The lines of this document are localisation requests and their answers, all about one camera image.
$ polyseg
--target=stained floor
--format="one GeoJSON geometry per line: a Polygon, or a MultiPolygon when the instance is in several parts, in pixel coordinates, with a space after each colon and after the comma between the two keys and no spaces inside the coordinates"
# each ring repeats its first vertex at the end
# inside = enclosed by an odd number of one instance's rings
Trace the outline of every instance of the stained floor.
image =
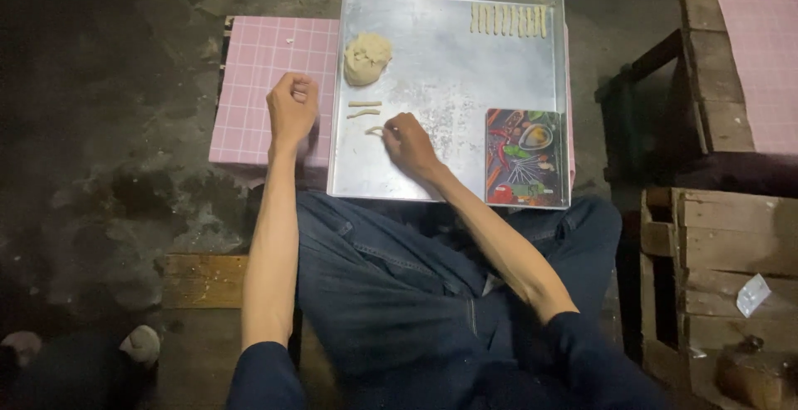
{"type": "MultiPolygon", "coordinates": [[[[609,195],[604,140],[616,132],[605,136],[593,91],[677,27],[677,0],[565,4],[575,189],[609,195]]],[[[160,299],[165,252],[246,246],[248,190],[207,162],[224,17],[335,18],[340,0],[0,0],[0,10],[4,333],[141,311],[160,299]]]]}

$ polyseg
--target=row of dough sticks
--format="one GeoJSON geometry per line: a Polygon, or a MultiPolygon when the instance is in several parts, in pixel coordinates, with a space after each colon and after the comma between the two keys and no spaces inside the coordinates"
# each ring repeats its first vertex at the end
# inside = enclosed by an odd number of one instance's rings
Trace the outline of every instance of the row of dough sticks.
{"type": "Polygon", "coordinates": [[[471,32],[479,31],[486,35],[499,34],[513,36],[518,29],[518,37],[546,38],[546,6],[516,7],[515,5],[489,5],[471,3],[471,32]]]}

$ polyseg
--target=hand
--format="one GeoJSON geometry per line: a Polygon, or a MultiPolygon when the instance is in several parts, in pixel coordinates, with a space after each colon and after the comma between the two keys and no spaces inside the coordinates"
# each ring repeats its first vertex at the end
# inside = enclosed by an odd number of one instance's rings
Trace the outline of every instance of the hand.
{"type": "Polygon", "coordinates": [[[382,140],[391,160],[411,176],[434,182],[436,175],[446,170],[435,155],[427,131],[412,114],[403,112],[386,121],[382,140]]]}
{"type": "Polygon", "coordinates": [[[306,74],[286,73],[266,96],[271,121],[269,158],[296,150],[318,114],[318,84],[306,74]]]}

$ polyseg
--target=person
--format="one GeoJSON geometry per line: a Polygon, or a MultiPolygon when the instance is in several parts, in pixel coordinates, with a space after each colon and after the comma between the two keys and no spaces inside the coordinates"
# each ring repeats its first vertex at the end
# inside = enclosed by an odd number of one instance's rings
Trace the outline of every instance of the person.
{"type": "Polygon", "coordinates": [[[437,159],[412,114],[398,114],[384,124],[385,149],[454,208],[482,253],[469,258],[348,201],[297,192],[318,87],[288,73],[266,100],[269,171],[227,408],[304,406],[286,351],[294,297],[349,408],[665,407],[599,334],[621,225],[611,204],[576,198],[505,220],[437,159]]]}
{"type": "Polygon", "coordinates": [[[31,332],[0,342],[9,410],[111,410],[135,408],[160,354],[160,338],[147,325],[120,344],[99,332],[75,332],[42,343],[31,332]]]}

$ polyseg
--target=metal baking tray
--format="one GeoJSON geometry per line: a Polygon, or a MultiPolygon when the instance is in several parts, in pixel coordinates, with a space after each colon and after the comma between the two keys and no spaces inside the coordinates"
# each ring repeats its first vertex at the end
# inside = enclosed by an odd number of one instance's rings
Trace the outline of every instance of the metal baking tray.
{"type": "MultiPolygon", "coordinates": [[[[569,112],[564,25],[563,0],[342,0],[327,193],[440,201],[394,166],[379,137],[364,134],[410,112],[429,132],[438,158],[484,199],[488,109],[569,112]],[[548,35],[472,33],[473,2],[546,5],[548,35]],[[352,87],[343,77],[343,53],[360,32],[387,37],[393,59],[379,80],[352,87]],[[349,101],[382,101],[382,114],[347,119],[357,111],[349,101]]],[[[567,180],[567,125],[561,134],[561,176],[567,180]]],[[[570,204],[570,184],[564,190],[558,208],[570,204]]]]}

